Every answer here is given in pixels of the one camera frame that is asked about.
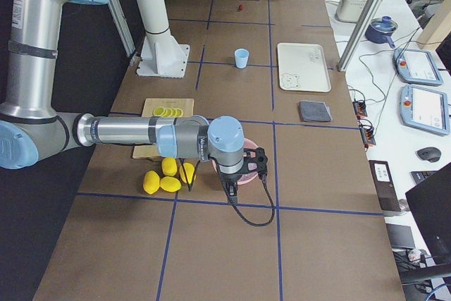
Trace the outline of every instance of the pink plate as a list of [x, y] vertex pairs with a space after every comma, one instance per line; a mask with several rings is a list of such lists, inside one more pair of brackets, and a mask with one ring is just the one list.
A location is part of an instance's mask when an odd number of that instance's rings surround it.
[[[245, 138], [245, 145], [244, 148], [250, 148], [250, 149], [256, 149], [258, 146], [255, 142], [246, 139]], [[214, 162], [211, 162], [213, 164], [213, 168], [214, 170], [216, 170], [216, 165]], [[249, 165], [249, 169], [255, 169], [257, 168], [256, 164], [250, 164]], [[254, 180], [257, 176], [257, 172], [253, 172], [253, 173], [249, 173], [249, 174], [244, 174], [243, 176], [241, 176], [241, 178], [238, 181], [238, 185], [244, 185], [246, 183], [251, 182], [252, 180]]]

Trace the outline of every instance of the white desk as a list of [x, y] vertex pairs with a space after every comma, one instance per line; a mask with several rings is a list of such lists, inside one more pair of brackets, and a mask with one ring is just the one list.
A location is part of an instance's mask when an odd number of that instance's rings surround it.
[[[354, 29], [355, 24], [341, 23], [335, 18], [336, 4], [334, 1], [326, 0], [326, 6], [330, 18], [331, 26], [334, 30], [335, 41], [337, 42], [340, 54], [346, 46], [346, 42]], [[412, 33], [418, 27], [418, 23], [409, 10], [404, 0], [383, 0], [376, 17], [390, 16], [396, 23], [398, 29], [393, 33], [393, 40], [397, 40], [397, 47], [403, 47], [403, 42], [407, 42]], [[415, 34], [417, 37], [421, 33], [421, 29]], [[410, 49], [418, 49], [416, 43], [410, 43]], [[371, 76], [365, 69], [364, 65], [359, 61], [359, 56], [364, 54], [374, 54], [380, 50], [389, 50], [388, 44], [374, 44], [369, 41], [362, 41], [359, 44], [356, 54], [353, 56], [347, 71], [346, 80], [348, 85], [362, 91], [366, 99], [381, 100], [383, 98], [381, 92], [371, 84]], [[445, 68], [437, 53], [432, 51], [432, 55], [439, 68]], [[374, 74], [376, 84], [386, 93], [390, 81], [395, 74], [393, 66], [393, 52], [381, 52], [375, 56], [363, 57], [364, 62], [368, 65]], [[451, 77], [447, 72], [442, 72], [444, 85], [434, 87], [435, 89], [446, 92], [448, 96], [451, 94]], [[402, 124], [399, 113], [400, 91], [406, 84], [403, 83], [399, 76], [396, 75], [393, 84], [388, 93], [387, 102], [381, 115], [381, 121], [376, 131], [376, 146], [370, 147], [366, 153], [367, 158], [371, 160], [388, 161], [390, 172], [393, 177], [398, 199], [405, 199], [405, 193], [415, 186], [415, 182], [410, 175], [410, 171], [433, 171], [438, 170], [444, 165], [451, 162], [451, 135], [437, 136], [415, 128], [410, 128]], [[362, 99], [360, 94], [355, 94], [357, 99]], [[379, 104], [367, 104], [367, 112], [369, 120], [376, 126], [379, 115], [383, 107], [383, 102]], [[434, 146], [442, 151], [441, 159], [436, 163], [420, 160], [415, 154], [416, 150]], [[395, 216], [385, 218], [387, 223], [395, 223], [410, 226], [414, 236], [415, 245], [418, 248], [426, 249], [421, 234], [414, 222], [411, 213], [403, 216]]]

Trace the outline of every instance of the computer mouse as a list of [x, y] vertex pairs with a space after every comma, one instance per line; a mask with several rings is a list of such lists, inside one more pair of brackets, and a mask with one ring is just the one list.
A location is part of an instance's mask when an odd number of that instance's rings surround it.
[[416, 154], [422, 160], [427, 160], [429, 162], [437, 162], [442, 156], [442, 152], [435, 147], [425, 147], [416, 151]]

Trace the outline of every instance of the pot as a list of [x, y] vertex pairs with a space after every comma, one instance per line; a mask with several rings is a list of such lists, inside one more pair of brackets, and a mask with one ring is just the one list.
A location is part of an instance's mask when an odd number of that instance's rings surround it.
[[365, 37], [376, 44], [388, 43], [392, 49], [395, 43], [392, 40], [392, 34], [397, 29], [397, 23], [391, 17], [383, 16], [371, 21], [365, 32]]

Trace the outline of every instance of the white toaster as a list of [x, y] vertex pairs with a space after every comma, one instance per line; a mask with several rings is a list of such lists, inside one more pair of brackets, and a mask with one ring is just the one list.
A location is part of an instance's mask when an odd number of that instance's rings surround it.
[[367, 0], [340, 0], [335, 16], [345, 23], [356, 23]]

